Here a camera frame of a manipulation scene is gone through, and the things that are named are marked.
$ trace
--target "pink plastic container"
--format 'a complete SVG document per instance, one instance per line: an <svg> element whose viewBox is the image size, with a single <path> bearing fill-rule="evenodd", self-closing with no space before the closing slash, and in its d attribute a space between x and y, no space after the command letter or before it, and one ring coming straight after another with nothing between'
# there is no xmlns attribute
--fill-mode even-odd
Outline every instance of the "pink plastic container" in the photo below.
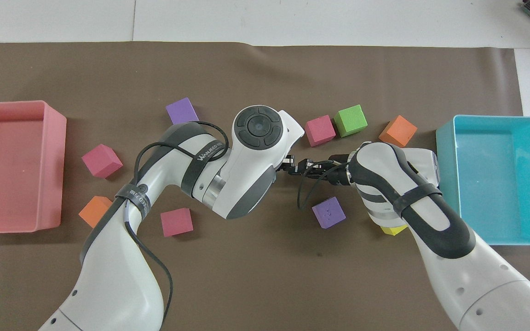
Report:
<svg viewBox="0 0 530 331"><path fill-rule="evenodd" d="M0 103L0 233L61 223L66 132L44 101Z"/></svg>

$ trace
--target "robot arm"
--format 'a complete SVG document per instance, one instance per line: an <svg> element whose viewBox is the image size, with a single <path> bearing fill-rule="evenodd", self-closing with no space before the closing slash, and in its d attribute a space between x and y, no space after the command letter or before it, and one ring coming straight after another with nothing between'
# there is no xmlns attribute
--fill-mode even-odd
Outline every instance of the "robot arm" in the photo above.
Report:
<svg viewBox="0 0 530 331"><path fill-rule="evenodd" d="M530 281L451 210L402 149L364 144L351 154L346 173L364 201L381 195L409 225L436 296L456 327L530 330Z"/></svg>
<svg viewBox="0 0 530 331"><path fill-rule="evenodd" d="M156 148L139 170L138 180L116 195L91 232L81 252L81 274L73 291L41 331L160 329L161 291L124 220L135 233L168 185L179 186L223 218L252 211L304 131L286 112L256 105L238 113L233 132L229 150L195 122L171 126L165 132L161 142L179 146L194 157L171 147ZM225 154L210 161L221 153ZM140 201L127 200L129 188Z"/></svg>

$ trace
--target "cube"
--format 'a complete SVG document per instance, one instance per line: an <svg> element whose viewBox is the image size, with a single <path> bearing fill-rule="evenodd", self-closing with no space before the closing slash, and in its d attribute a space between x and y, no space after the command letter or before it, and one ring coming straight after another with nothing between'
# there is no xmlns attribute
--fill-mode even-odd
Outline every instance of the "cube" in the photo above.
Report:
<svg viewBox="0 0 530 331"><path fill-rule="evenodd" d="M387 124L386 128L379 135L379 139L385 143L404 148L412 136L414 136L416 129L416 126L408 122L401 115L398 115L393 121Z"/></svg>
<svg viewBox="0 0 530 331"><path fill-rule="evenodd" d="M107 197L93 197L87 205L79 212L79 216L83 218L91 228L95 228L101 217L108 211L112 201Z"/></svg>
<svg viewBox="0 0 530 331"><path fill-rule="evenodd" d="M189 208L181 208L161 214L162 234L165 237L193 231Z"/></svg>
<svg viewBox="0 0 530 331"><path fill-rule="evenodd" d="M368 126L368 121L363 115L361 105L354 105L347 109L339 110L334 116L334 123L341 137L360 132Z"/></svg>
<svg viewBox="0 0 530 331"><path fill-rule="evenodd" d="M183 98L166 106L173 124L197 121L196 111L193 109L189 98Z"/></svg>
<svg viewBox="0 0 530 331"><path fill-rule="evenodd" d="M398 233L402 232L402 230L404 230L405 228L408 228L408 225L404 224L403 226L399 226L396 228L386 228L386 227L380 226L380 228L385 234L397 235Z"/></svg>
<svg viewBox="0 0 530 331"><path fill-rule="evenodd" d="M312 207L312 211L314 211L318 223L322 228L330 228L346 218L336 197L326 199L318 205L315 205Z"/></svg>
<svg viewBox="0 0 530 331"><path fill-rule="evenodd" d="M116 170L122 168L122 162L113 149L106 145L97 145L87 154L83 155L83 162L93 176L107 178Z"/></svg>
<svg viewBox="0 0 530 331"><path fill-rule="evenodd" d="M331 141L336 136L333 124L330 121L330 116L328 115L307 121L305 124L305 134L308 137L311 147Z"/></svg>

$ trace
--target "brown tablecloth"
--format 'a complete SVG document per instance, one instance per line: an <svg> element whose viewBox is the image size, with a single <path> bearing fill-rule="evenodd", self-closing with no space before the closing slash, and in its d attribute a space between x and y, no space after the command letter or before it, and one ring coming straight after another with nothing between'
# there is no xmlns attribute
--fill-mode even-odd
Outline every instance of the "brown tablecloth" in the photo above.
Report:
<svg viewBox="0 0 530 331"><path fill-rule="evenodd" d="M0 331L37 329L69 295L91 231L78 212L130 180L135 155L170 125L165 105L183 97L227 132L234 115L256 103L301 124L360 103L369 123L363 132L316 148L303 138L292 150L316 160L376 140L398 114L419 128L409 146L433 150L435 129L455 114L522 114L513 50L0 44L0 101L45 100L68 119L61 226L0 234ZM91 176L80 159L98 144L124 163L108 180ZM310 205L336 195L347 220L323 230L311 210L296 209L298 181L278 174L256 210L229 221L166 189L139 230L173 273L164 329L455 329L410 231L383 234L352 188L330 185ZM192 210L195 230L164 238L160 212L181 207ZM530 279L530 247L497 250ZM150 265L166 295L166 277Z"/></svg>

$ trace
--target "teal bin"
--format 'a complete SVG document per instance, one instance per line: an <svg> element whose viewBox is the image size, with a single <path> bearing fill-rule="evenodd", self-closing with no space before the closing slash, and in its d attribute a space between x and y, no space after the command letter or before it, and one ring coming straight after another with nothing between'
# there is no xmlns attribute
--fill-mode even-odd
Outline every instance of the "teal bin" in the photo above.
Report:
<svg viewBox="0 0 530 331"><path fill-rule="evenodd" d="M530 245L530 117L456 115L439 128L444 199L490 245Z"/></svg>

